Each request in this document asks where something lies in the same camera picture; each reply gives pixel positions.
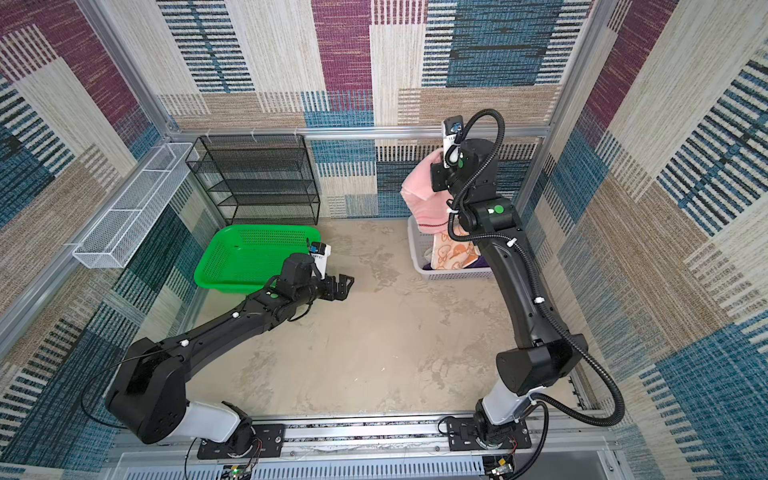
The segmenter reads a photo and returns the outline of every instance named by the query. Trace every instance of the concrete floor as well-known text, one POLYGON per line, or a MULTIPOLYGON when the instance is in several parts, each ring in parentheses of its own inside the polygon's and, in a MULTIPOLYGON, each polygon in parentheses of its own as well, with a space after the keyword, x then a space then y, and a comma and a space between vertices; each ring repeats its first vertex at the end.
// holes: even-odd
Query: concrete floor
MULTIPOLYGON (((252 415, 474 409, 496 381, 496 353, 515 348, 495 280, 425 282, 405 220, 321 220, 318 230, 333 246, 328 273, 355 277, 349 298, 318 300, 241 343, 187 384, 187 398, 252 415)), ((197 324, 242 299, 209 291, 197 324)), ((550 390, 575 405, 567 379, 550 390)))

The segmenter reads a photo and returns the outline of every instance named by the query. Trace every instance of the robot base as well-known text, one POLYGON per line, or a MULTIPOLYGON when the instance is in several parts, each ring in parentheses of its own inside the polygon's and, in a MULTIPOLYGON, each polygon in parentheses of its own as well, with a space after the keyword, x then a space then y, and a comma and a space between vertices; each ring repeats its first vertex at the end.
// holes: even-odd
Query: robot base
POLYGON ((252 455, 254 458, 280 457, 280 452, 283 450, 285 427, 282 423, 248 425, 247 429, 238 429, 228 442, 216 443, 210 440, 203 440, 200 442, 200 448, 197 450, 197 459, 248 459, 252 455), (255 452, 252 448, 256 448, 259 444, 258 440, 261 440, 261 454, 256 453, 254 455, 255 452))
POLYGON ((445 417, 448 444, 452 452, 466 450, 502 450, 511 449, 517 442, 518 449, 531 448, 531 435, 525 420, 493 425, 482 410, 482 400, 478 400, 475 416, 471 418, 445 417))

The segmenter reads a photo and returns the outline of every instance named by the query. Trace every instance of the purple cloth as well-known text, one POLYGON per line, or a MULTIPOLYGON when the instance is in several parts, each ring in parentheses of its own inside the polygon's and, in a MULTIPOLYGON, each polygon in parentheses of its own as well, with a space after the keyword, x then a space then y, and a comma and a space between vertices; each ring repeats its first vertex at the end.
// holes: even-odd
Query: purple cloth
MULTIPOLYGON (((465 268, 486 268, 486 267, 489 267, 489 266, 490 266, 490 265, 488 265, 488 262, 486 262, 486 261, 485 261, 485 258, 483 258, 482 256, 480 256, 480 257, 479 257, 477 260, 475 260, 474 262, 470 263, 470 264, 469 264, 468 266, 466 266, 465 268)), ((434 270, 434 269, 432 268, 432 265, 431 265, 430 263, 427 263, 427 264, 426 264, 426 265, 425 265, 425 266, 422 268, 422 270, 434 270)))

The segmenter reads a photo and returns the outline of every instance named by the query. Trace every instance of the white wire basket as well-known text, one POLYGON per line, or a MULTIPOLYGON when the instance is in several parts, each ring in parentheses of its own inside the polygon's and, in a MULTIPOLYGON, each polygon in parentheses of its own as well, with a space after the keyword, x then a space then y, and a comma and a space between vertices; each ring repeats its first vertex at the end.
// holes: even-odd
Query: white wire basket
POLYGON ((491 267, 465 268, 461 270, 424 270, 422 267, 429 263, 424 253, 432 248, 434 236, 429 233, 421 233, 416 219, 408 218, 408 245, 411 249, 413 267, 422 274, 424 280, 453 280, 456 278, 489 278, 493 276, 491 267))
POLYGON ((199 157, 191 143, 161 147, 74 249, 87 268, 125 268, 199 157))

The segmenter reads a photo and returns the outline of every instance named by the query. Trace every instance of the green plastic basket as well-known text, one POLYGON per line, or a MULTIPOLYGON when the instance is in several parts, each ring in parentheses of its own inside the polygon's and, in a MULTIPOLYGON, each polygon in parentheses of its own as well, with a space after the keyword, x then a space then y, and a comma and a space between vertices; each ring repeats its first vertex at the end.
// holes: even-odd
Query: green plastic basket
POLYGON ((231 225, 214 235, 194 271, 203 288, 252 293, 279 275, 291 253, 308 253, 320 232, 296 225, 231 225))

